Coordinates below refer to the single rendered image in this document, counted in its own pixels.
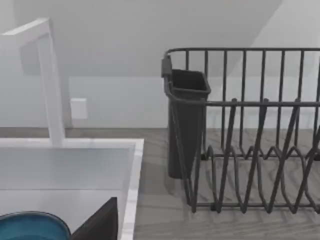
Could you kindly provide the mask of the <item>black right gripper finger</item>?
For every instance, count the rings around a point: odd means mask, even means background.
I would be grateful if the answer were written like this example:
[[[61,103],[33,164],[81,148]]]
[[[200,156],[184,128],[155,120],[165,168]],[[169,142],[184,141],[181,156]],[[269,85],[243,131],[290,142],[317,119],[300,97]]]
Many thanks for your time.
[[[118,199],[111,197],[74,233],[70,240],[118,240]]]

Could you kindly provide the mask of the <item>white sink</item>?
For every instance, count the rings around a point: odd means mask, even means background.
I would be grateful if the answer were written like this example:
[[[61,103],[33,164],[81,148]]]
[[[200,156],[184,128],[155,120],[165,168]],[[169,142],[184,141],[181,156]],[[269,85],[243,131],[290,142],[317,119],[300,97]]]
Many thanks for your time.
[[[45,212],[74,232],[110,198],[118,240],[134,240],[144,140],[0,138],[0,216]]]

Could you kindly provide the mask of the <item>blue bowl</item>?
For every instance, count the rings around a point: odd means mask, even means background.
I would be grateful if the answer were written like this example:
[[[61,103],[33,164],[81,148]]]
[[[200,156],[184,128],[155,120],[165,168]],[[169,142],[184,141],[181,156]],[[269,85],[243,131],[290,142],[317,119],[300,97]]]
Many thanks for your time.
[[[0,215],[0,240],[70,240],[68,225],[42,211],[18,211]]]

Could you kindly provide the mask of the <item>dark grey cutlery holder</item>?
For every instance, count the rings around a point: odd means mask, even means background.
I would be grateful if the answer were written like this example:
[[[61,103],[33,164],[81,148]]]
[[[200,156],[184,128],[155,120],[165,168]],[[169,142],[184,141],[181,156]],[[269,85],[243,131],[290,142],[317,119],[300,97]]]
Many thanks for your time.
[[[211,87],[203,72],[194,70],[172,70],[172,94],[180,99],[187,100],[207,100],[211,93]],[[176,103],[177,122],[181,133],[182,151],[186,166],[187,175],[190,176],[194,163],[198,142],[198,124],[206,125],[204,114],[199,117],[203,111],[202,106],[196,104]],[[175,126],[171,110],[168,110],[168,176],[173,179],[181,179],[178,146],[175,134]]]

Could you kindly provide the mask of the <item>white tall tap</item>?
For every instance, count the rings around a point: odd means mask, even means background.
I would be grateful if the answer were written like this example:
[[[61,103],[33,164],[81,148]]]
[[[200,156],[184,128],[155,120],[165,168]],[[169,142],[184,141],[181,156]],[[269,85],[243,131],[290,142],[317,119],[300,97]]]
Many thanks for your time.
[[[63,121],[61,81],[49,18],[32,22],[0,34],[3,47],[18,48],[37,42],[44,92],[48,138],[0,138],[0,148],[63,148],[66,140]]]

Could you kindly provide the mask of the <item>white wall socket plate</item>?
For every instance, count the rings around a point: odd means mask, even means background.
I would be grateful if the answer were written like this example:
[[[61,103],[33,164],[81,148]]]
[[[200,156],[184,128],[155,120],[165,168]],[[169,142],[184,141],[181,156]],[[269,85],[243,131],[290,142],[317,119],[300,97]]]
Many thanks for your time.
[[[70,100],[71,117],[73,120],[85,120],[88,118],[86,98],[72,98]]]

